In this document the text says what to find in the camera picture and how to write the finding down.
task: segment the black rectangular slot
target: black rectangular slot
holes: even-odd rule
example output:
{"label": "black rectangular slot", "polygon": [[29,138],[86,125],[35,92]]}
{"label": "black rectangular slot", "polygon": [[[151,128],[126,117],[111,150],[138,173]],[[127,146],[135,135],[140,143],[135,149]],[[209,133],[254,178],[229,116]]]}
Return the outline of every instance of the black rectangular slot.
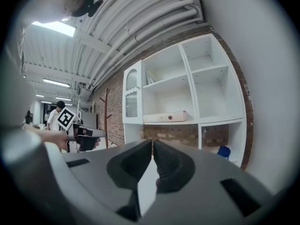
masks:
{"label": "black rectangular slot", "polygon": [[235,202],[244,217],[250,215],[260,208],[260,205],[245,191],[245,189],[235,180],[226,179],[221,181],[222,186]]}
{"label": "black rectangular slot", "polygon": [[86,164],[89,162],[90,162],[89,160],[83,158],[83,159],[67,162],[67,166],[71,168],[71,167],[80,166],[80,165],[83,165],[83,164]]}

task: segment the coat rack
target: coat rack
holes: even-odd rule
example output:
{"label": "coat rack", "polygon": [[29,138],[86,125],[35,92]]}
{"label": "coat rack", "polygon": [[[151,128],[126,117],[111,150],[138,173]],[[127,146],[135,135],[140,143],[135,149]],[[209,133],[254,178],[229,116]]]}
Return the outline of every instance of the coat rack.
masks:
{"label": "coat rack", "polygon": [[106,88],[106,89],[105,89],[105,97],[104,97],[104,99],[102,99],[102,98],[100,97],[100,100],[101,100],[102,102],[104,102],[104,107],[102,107],[102,108],[104,109],[104,131],[105,131],[105,133],[106,133],[106,135],[105,135],[106,149],[108,149],[108,139],[107,139],[107,119],[110,118],[110,117],[112,116],[111,114],[107,116],[107,95],[108,95],[109,91],[110,91],[110,89]]}

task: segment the fluorescent light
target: fluorescent light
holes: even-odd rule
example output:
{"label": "fluorescent light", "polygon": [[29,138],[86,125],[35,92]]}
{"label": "fluorescent light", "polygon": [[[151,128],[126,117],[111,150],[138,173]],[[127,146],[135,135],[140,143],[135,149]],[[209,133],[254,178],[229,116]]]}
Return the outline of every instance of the fluorescent light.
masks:
{"label": "fluorescent light", "polygon": [[66,101],[72,101],[72,100],[69,99],[69,98],[62,98],[62,97],[56,97],[56,99],[61,99],[61,100],[66,100]]}
{"label": "fluorescent light", "polygon": [[67,87],[67,88],[70,87],[70,85],[69,85],[69,84],[66,84],[66,83],[56,82],[56,81],[52,81],[52,80],[45,79],[45,78],[44,78],[43,80],[44,80],[44,82],[46,82],[46,83],[52,83],[52,84],[59,85],[59,86],[63,86],[63,87]]}
{"label": "fluorescent light", "polygon": [[71,27],[67,24],[62,23],[62,22],[50,22],[50,23],[34,22],[33,25],[40,26],[40,27],[43,27],[43,28],[48,28],[48,29],[51,29],[53,31],[66,34],[70,37],[74,36],[75,30],[76,30],[76,28],[73,28],[73,27]]}

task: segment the white sleeve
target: white sleeve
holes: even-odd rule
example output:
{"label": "white sleeve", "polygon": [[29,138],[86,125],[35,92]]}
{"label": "white sleeve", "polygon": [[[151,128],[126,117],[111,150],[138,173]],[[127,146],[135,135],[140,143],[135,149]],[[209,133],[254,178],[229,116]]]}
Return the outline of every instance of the white sleeve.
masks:
{"label": "white sleeve", "polygon": [[53,116],[54,116],[53,114],[54,114],[53,112],[50,113],[47,123],[52,123]]}

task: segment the cabinet door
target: cabinet door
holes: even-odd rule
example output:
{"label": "cabinet door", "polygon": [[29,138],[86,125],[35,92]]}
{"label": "cabinet door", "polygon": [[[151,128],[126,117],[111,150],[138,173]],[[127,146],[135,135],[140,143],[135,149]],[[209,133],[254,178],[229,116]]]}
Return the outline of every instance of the cabinet door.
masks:
{"label": "cabinet door", "polygon": [[143,124],[142,61],[124,72],[123,123]]}

